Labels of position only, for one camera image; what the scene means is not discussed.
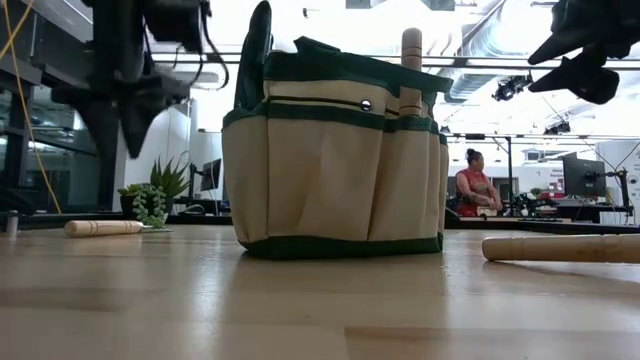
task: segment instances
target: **green trim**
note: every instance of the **green trim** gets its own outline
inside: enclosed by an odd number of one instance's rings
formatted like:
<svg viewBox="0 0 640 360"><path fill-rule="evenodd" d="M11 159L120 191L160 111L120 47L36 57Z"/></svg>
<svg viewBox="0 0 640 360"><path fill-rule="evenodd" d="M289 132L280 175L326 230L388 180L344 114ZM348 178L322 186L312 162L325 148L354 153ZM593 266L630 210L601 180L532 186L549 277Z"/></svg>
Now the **green trim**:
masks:
<svg viewBox="0 0 640 360"><path fill-rule="evenodd" d="M328 45L300 38L297 54L272 52L264 66L264 79L273 81L349 80L385 88L400 97L400 87L422 91L433 106L438 92L448 92L453 80L366 56L331 50Z"/></svg>
<svg viewBox="0 0 640 360"><path fill-rule="evenodd" d="M273 236L241 243L249 255L272 259L327 259L442 252L443 236L394 241L348 241L315 236Z"/></svg>
<svg viewBox="0 0 640 360"><path fill-rule="evenodd" d="M396 133L398 131L423 131L429 132L433 135L438 135L440 143L442 145L447 145L446 137L439 132L438 123L430 118L407 116L397 119L386 119L383 115L324 105L292 105L277 103L269 103L267 105L263 102L252 111L240 108L235 109L224 117L222 121L223 131L226 127L236 121L259 115L267 116L267 118L270 119L276 118L291 121L329 121L365 129L380 130L385 133Z"/></svg>

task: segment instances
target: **potted plant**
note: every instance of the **potted plant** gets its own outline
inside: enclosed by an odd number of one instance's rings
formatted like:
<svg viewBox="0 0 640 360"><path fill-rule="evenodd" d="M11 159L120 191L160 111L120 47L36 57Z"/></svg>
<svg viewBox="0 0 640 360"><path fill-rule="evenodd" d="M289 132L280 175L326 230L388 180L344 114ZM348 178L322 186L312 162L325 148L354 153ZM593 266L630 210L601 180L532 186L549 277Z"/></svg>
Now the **potted plant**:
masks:
<svg viewBox="0 0 640 360"><path fill-rule="evenodd" d="M189 186L183 177L189 164L183 168L178 168L179 165L172 168L172 161L163 168L158 158L151 169L149 183L131 184L118 189L125 218L136 219L145 225L164 226L166 216L173 207L173 199Z"/></svg>
<svg viewBox="0 0 640 360"><path fill-rule="evenodd" d="M123 189L118 189L120 194L120 206L122 207L122 214L127 219L135 219L135 213L133 212L133 199L138 192L144 187L145 184L131 184Z"/></svg>
<svg viewBox="0 0 640 360"><path fill-rule="evenodd" d="M189 182L184 179L184 172L189 167L187 163L184 167L179 168L180 164L171 167L173 159L169 160L167 165L162 168L160 158L155 161L151 169L151 178L149 184L157 189L161 189L165 194L166 213L171 211L173 207L173 199L180 195L189 187Z"/></svg>

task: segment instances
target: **tool handle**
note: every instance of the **tool handle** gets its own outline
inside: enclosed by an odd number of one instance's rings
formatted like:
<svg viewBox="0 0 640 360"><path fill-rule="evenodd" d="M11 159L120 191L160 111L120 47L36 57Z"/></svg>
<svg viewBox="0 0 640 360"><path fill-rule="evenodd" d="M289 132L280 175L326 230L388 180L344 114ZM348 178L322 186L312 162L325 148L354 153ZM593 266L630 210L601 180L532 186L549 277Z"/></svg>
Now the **tool handle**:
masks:
<svg viewBox="0 0 640 360"><path fill-rule="evenodd" d="M402 33L401 64L407 69L422 71L422 32L407 29ZM422 92L406 87L400 88L400 116L422 116Z"/></svg>
<svg viewBox="0 0 640 360"><path fill-rule="evenodd" d="M137 221L69 221L64 226L64 232L69 237L90 237L135 234L143 229L143 224Z"/></svg>
<svg viewBox="0 0 640 360"><path fill-rule="evenodd" d="M640 235L488 238L487 260L640 263Z"/></svg>

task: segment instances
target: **red top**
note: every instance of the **red top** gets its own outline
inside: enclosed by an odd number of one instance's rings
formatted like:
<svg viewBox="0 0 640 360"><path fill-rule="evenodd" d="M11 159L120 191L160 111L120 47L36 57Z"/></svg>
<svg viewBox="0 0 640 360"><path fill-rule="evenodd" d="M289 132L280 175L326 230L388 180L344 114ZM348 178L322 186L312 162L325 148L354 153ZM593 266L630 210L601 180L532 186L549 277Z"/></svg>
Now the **red top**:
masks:
<svg viewBox="0 0 640 360"><path fill-rule="evenodd" d="M489 196L489 178L483 174L481 171L471 171L469 169L462 170L458 172L458 174L464 175L469 182L469 189L476 194ZM478 203L469 202L462 199L463 193L458 188L458 183L456 182L456 193L458 194L458 215L461 216L478 216Z"/></svg>

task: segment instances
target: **garden tool bag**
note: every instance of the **garden tool bag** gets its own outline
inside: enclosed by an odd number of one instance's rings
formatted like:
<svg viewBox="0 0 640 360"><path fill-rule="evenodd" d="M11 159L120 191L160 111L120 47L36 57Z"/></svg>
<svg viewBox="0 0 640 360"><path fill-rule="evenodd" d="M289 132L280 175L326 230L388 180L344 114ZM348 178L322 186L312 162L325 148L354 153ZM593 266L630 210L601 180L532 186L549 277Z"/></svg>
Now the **garden tool bag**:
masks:
<svg viewBox="0 0 640 360"><path fill-rule="evenodd" d="M233 225L272 259L442 251L446 139L432 119L451 80L340 52L311 39L273 52L265 99L224 118ZM400 87L423 117L399 117Z"/></svg>

